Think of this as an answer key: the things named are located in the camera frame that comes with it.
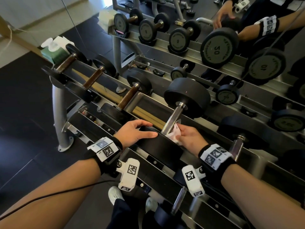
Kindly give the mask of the person's right hand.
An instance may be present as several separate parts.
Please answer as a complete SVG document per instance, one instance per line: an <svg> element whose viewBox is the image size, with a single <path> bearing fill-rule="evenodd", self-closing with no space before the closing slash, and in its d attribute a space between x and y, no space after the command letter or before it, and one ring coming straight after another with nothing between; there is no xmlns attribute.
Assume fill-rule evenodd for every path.
<svg viewBox="0 0 305 229"><path fill-rule="evenodd" d="M182 146L197 158L203 148L210 146L194 127L192 127L191 132L181 132L181 136L177 136L176 138L181 142Z"/></svg>

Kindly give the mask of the black wristband with marker tags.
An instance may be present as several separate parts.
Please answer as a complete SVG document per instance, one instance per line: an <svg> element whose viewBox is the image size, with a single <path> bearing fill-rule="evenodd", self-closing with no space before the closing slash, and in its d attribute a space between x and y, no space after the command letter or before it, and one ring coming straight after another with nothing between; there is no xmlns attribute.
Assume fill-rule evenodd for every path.
<svg viewBox="0 0 305 229"><path fill-rule="evenodd" d="M87 147L81 160L94 159L101 175L108 173L111 160L123 149L122 143L115 137L103 137Z"/></svg>
<svg viewBox="0 0 305 229"><path fill-rule="evenodd" d="M218 144L203 147L198 157L209 183L220 182L227 168L236 164L232 154Z"/></svg>

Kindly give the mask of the white shoe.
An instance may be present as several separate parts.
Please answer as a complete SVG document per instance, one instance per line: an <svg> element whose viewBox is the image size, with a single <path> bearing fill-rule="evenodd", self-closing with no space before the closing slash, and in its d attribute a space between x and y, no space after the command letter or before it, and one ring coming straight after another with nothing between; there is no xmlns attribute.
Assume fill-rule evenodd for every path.
<svg viewBox="0 0 305 229"><path fill-rule="evenodd" d="M112 205L114 205L115 201L118 199L124 201L124 197L117 186L112 186L109 188L108 197Z"/></svg>
<svg viewBox="0 0 305 229"><path fill-rule="evenodd" d="M146 213L150 211L155 212L158 206L159 206L158 202L149 196L146 200L145 211Z"/></svg>

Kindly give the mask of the green tissue box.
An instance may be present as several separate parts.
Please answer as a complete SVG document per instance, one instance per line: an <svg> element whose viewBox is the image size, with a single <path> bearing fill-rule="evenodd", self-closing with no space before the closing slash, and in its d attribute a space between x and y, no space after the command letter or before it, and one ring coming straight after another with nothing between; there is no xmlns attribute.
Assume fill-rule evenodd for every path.
<svg viewBox="0 0 305 229"><path fill-rule="evenodd" d="M67 44L74 45L73 42L65 37L48 38L41 44L41 54L47 61L58 65L69 56L69 52L66 49Z"/></svg>

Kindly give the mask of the dark blue trousers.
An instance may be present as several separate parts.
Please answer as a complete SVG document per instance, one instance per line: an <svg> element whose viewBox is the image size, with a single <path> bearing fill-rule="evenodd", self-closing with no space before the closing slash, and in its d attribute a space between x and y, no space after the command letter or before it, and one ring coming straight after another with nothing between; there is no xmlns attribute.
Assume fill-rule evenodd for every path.
<svg viewBox="0 0 305 229"><path fill-rule="evenodd" d="M155 212L145 213L142 219L142 229L161 229L154 220ZM140 229L138 212L132 210L126 201L116 200L111 221L106 229Z"/></svg>

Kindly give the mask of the silver metal dumbbell rack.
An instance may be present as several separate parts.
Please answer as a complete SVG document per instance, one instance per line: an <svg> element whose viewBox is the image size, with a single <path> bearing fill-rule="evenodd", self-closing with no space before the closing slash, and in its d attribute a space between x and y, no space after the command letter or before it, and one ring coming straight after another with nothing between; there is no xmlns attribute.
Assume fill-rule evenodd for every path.
<svg viewBox="0 0 305 229"><path fill-rule="evenodd" d="M99 99L91 103L86 103L72 94L65 88L66 84L60 88L53 85L54 126L59 141L59 150L62 147L69 149L73 143L73 138L68 136L68 132L74 134L79 132L82 140L87 143L96 142L102 136L114 134L121 128L121 124L102 113L100 108L105 103L115 107L120 103L131 89L127 75L132 71L138 71L150 80L152 94L148 96L138 91L124 110L133 116L132 120L147 120L153 123L152 127L155 130L162 131L174 111L164 100L164 92L171 81L158 77L153 78L152 73L132 68L138 57L141 56L133 56L123 64L123 71L127 71L126 77L121 77L119 74L115 77L110 77L107 74L101 75L89 89L99 96ZM97 67L92 62L83 63L75 60L63 71L63 75L81 86L96 70ZM219 126L209 122L207 118L211 114L209 105L202 117L191 119L182 114L180 120L183 124L196 127L208 142L216 142L230 150L233 142L217 133ZM246 116L236 111L233 115ZM264 139L268 142L267 148L255 150L244 147L237 163L254 177L268 184L269 187L294 203L302 205L305 209L305 158L301 156L301 153L305 152L305 146L298 143L300 148L296 149L296 152L288 150L289 142L292 142L292 139L267 125L265 125ZM167 201L172 205L181 188L187 188L181 170L187 165L192 165L205 194L193 197L187 188L179 209L186 225L189 228L202 229L249 228L249 223L246 222L243 213L228 196L228 193L217 190L204 181L204 171L199 168L200 163L185 148L180 147L183 149L180 158L182 167L177 171L169 169L136 145L127 149L121 160L126 162L129 158L137 159L141 169L136 184L141 186L150 196L155 197L161 204Z"/></svg>

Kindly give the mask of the white wipe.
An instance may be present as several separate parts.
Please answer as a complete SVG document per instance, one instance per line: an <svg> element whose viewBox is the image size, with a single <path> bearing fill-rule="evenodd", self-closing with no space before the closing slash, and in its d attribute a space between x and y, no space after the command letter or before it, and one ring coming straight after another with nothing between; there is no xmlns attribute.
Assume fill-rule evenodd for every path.
<svg viewBox="0 0 305 229"><path fill-rule="evenodd" d="M167 134L166 137L169 138L172 142L181 146L181 142L176 138L177 136L181 136L181 130L179 129L177 123L174 124L173 130L171 133Z"/></svg>

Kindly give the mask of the person's right forearm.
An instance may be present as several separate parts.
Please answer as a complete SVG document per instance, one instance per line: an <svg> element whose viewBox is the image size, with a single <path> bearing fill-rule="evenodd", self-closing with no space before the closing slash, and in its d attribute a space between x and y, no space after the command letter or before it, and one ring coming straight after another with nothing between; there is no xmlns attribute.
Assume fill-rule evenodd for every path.
<svg viewBox="0 0 305 229"><path fill-rule="evenodd" d="M256 229L305 229L305 210L237 164L221 184Z"/></svg>

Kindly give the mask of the person's left hand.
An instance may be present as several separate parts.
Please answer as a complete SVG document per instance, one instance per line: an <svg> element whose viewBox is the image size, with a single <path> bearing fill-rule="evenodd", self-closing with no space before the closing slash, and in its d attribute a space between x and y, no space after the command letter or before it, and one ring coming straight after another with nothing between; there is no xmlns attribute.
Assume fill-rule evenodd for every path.
<svg viewBox="0 0 305 229"><path fill-rule="evenodd" d="M140 131L138 128L142 126L151 127L152 125L152 123L141 119L128 121L120 128L114 137L121 142L123 149L125 149L140 140L136 138L136 132Z"/></svg>

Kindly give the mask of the person's left forearm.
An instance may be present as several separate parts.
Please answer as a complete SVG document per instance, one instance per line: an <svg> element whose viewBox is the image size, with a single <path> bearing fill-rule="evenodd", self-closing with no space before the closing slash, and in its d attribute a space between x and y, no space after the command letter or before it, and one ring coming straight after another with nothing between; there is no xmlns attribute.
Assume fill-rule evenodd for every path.
<svg viewBox="0 0 305 229"><path fill-rule="evenodd" d="M93 184L101 177L95 159L80 160L21 198L6 215L35 198ZM0 220L0 229L62 229L78 210L92 186L36 200Z"/></svg>

